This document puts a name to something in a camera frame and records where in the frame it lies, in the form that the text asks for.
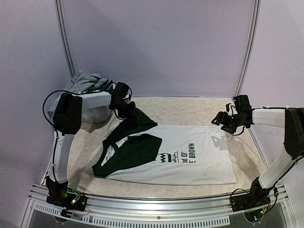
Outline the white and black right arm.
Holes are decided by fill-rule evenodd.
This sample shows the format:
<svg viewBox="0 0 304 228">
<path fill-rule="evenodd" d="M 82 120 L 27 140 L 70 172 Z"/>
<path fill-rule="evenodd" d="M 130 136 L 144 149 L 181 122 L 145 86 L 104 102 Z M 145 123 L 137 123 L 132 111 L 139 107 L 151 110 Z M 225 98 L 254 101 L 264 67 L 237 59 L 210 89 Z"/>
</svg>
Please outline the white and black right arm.
<svg viewBox="0 0 304 228">
<path fill-rule="evenodd" d="M 302 107 L 262 107 L 249 105 L 236 106 L 236 113 L 221 111 L 211 121 L 231 135 L 239 127 L 254 129 L 258 127 L 269 130 L 274 135 L 264 133 L 265 143 L 274 146 L 278 152 L 271 150 L 273 162 L 267 170 L 256 178 L 246 195 L 249 207 L 256 207 L 263 201 L 275 184 L 294 166 L 297 159 L 304 154 L 304 109 Z"/>
</svg>

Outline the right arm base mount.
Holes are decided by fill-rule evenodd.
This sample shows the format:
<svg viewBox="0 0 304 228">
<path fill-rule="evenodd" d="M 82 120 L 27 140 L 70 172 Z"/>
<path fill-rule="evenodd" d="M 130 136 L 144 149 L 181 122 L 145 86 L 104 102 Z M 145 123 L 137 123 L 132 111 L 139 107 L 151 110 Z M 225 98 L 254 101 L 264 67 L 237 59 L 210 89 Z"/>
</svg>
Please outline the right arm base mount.
<svg viewBox="0 0 304 228">
<path fill-rule="evenodd" d="M 271 200 L 268 195 L 254 199 L 244 189 L 236 189 L 229 196 L 232 212 L 243 212 L 249 223 L 259 223 L 264 214 L 271 208 Z"/>
</svg>

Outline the white and green raglan shirt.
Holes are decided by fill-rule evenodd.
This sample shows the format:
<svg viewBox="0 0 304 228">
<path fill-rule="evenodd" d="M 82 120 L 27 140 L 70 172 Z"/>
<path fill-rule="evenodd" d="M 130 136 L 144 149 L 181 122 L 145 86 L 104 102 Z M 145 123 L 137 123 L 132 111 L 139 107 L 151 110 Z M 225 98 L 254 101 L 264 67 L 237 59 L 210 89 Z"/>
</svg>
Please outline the white and green raglan shirt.
<svg viewBox="0 0 304 228">
<path fill-rule="evenodd" d="M 139 109 L 103 141 L 96 178 L 157 185 L 236 183 L 228 145 L 212 126 L 158 124 Z"/>
</svg>

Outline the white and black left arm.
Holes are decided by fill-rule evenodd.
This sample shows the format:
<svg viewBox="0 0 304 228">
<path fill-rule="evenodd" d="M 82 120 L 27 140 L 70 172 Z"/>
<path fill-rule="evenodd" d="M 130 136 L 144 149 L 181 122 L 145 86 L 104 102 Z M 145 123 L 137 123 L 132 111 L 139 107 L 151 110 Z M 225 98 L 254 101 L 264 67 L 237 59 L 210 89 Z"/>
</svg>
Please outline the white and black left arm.
<svg viewBox="0 0 304 228">
<path fill-rule="evenodd" d="M 106 121 L 112 111 L 124 119 L 134 113 L 131 103 L 132 90 L 123 83 L 113 83 L 107 90 L 71 92 L 61 90 L 51 118 L 47 119 L 54 129 L 52 163 L 46 176 L 46 187 L 60 206 L 67 206 L 71 197 L 67 189 L 67 164 L 74 136 L 81 124 L 98 124 Z"/>
</svg>

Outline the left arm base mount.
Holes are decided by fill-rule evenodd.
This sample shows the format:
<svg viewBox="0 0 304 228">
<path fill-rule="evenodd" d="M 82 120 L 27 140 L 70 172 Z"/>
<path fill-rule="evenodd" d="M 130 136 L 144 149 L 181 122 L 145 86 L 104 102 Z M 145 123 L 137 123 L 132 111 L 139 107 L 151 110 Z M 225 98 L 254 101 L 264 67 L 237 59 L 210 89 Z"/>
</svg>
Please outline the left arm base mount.
<svg viewBox="0 0 304 228">
<path fill-rule="evenodd" d="M 77 190 L 72 190 L 65 185 L 48 186 L 47 189 L 48 195 L 46 202 L 62 207 L 63 210 L 60 215 L 71 217 L 68 211 L 85 211 L 88 200 L 88 197 L 85 194 Z"/>
</svg>

